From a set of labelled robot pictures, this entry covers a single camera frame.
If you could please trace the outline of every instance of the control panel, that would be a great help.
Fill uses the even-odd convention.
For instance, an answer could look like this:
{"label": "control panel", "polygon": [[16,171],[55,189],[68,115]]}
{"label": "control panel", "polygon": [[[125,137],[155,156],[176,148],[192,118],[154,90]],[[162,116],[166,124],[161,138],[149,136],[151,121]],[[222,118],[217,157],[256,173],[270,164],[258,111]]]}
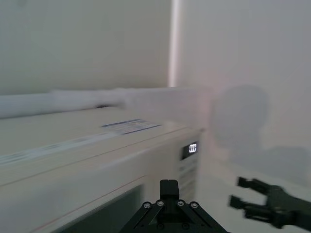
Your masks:
{"label": "control panel", "polygon": [[193,142],[182,148],[179,161],[179,194],[186,202],[194,200],[198,168],[199,144]]}

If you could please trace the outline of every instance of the robotic claw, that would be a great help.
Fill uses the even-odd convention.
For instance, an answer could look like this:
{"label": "robotic claw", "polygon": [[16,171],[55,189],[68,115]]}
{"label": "robotic claw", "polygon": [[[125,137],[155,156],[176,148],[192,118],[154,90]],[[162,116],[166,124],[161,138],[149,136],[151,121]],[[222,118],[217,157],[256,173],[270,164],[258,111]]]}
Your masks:
{"label": "robotic claw", "polygon": [[[281,187],[239,177],[238,186],[267,196],[261,206],[231,196],[229,205],[243,209],[245,218],[271,223],[276,228],[295,225],[311,232],[311,203],[292,197]],[[160,181],[160,199],[145,202],[120,233],[228,233],[199,203],[179,199],[176,180]]]}

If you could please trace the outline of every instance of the white microwave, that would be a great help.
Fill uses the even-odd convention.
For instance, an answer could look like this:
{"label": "white microwave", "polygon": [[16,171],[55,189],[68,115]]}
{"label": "white microwave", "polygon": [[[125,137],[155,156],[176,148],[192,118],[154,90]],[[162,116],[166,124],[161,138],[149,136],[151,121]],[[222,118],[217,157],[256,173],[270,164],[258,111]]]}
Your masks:
{"label": "white microwave", "polygon": [[118,108],[0,120],[1,233],[117,233],[159,181],[195,199],[200,131]]}

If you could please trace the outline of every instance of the digital display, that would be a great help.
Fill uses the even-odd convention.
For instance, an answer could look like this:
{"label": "digital display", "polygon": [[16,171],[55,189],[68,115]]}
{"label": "digital display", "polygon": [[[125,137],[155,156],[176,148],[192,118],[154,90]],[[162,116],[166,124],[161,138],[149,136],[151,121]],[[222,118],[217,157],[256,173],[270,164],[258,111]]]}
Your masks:
{"label": "digital display", "polygon": [[199,150],[198,142],[193,142],[189,145],[186,145],[185,147],[183,147],[181,160],[187,159],[189,156],[197,153],[198,150]]}

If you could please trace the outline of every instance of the label sticker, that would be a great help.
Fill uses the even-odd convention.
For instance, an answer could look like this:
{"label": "label sticker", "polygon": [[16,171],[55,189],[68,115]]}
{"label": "label sticker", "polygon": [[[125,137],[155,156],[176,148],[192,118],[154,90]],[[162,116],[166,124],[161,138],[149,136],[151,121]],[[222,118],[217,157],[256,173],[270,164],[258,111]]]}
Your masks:
{"label": "label sticker", "polygon": [[68,140],[44,147],[39,147],[30,150],[24,150],[13,154],[0,156],[0,166],[6,166],[16,162],[26,161],[30,159],[35,159],[43,157],[49,154],[58,153],[64,150],[69,150],[75,147],[85,146],[90,143],[103,141],[112,137],[116,137],[118,134],[113,132],[98,133],[93,135],[88,135],[84,137],[79,137],[73,140]]}
{"label": "label sticker", "polygon": [[109,132],[117,134],[128,134],[134,133],[142,130],[151,129],[160,126],[159,124],[154,124],[142,119],[134,119],[123,122],[118,122],[109,125],[103,125],[102,127]]}

